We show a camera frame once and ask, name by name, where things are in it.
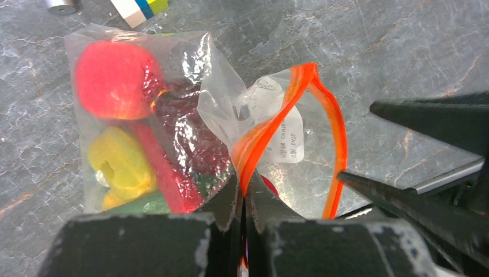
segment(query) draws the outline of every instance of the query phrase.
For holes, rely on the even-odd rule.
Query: plastic bag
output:
[[[311,205],[300,209],[299,198],[322,203],[322,217],[334,218],[343,185],[333,176],[346,168],[347,137],[340,107],[321,84],[317,65],[263,76],[249,89],[227,64],[213,66],[210,75],[223,78],[203,80],[198,112],[226,143],[242,190],[257,168],[303,216],[318,217]],[[335,156],[334,167],[324,152]],[[325,175],[331,180],[327,198]]]
[[[210,34],[92,24],[68,35],[65,47],[85,212],[192,212],[234,173],[227,147],[197,113],[212,66]]]

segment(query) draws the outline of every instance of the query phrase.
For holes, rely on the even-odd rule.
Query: gray marble surface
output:
[[[489,2],[173,0],[170,6],[137,30],[212,31],[247,85],[318,62],[344,112],[350,170],[404,188],[476,159],[367,111],[379,98],[487,89]],[[82,0],[78,7],[57,17],[39,0],[0,0],[1,276],[34,276],[53,236],[83,210],[63,37],[89,23],[129,27],[109,0]],[[341,212],[365,203],[348,190],[343,199]]]

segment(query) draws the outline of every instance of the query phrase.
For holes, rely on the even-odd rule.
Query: rubik's cube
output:
[[[168,0],[111,0],[131,28],[168,7]]]

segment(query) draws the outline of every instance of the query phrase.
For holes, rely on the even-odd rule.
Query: dark red object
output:
[[[157,59],[141,46],[98,41],[86,47],[75,67],[80,104],[98,118],[140,119],[163,89]]]
[[[204,202],[204,199],[192,178],[183,175],[170,163],[165,150],[160,146],[148,125],[131,122],[128,126],[141,143],[149,164],[155,171],[158,187],[170,211],[172,213],[195,211]]]
[[[152,129],[170,159],[184,173],[215,176],[227,170],[227,147],[202,121],[197,112],[200,84],[179,78],[168,82],[155,101]]]
[[[265,176],[261,175],[261,178],[263,179],[263,183],[265,183],[265,186],[270,189],[273,194],[275,194],[277,197],[279,196],[279,192],[277,191],[277,189],[275,188],[275,186],[272,184],[272,182],[270,182],[270,180],[268,180]]]

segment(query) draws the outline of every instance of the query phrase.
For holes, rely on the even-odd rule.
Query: orange strip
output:
[[[246,195],[253,172],[266,146],[279,128],[281,122],[299,101],[307,88],[309,88],[311,93],[322,104],[333,131],[336,160],[328,199],[322,215],[324,219],[331,219],[336,216],[341,199],[341,191],[343,189],[343,184],[336,179],[336,175],[338,172],[345,170],[347,166],[347,136],[340,106],[334,95],[321,84],[318,68],[315,63],[307,63],[291,68],[291,83],[285,92],[280,112],[274,118],[258,124],[246,133],[234,145],[231,151],[231,160],[238,173],[241,190]]]

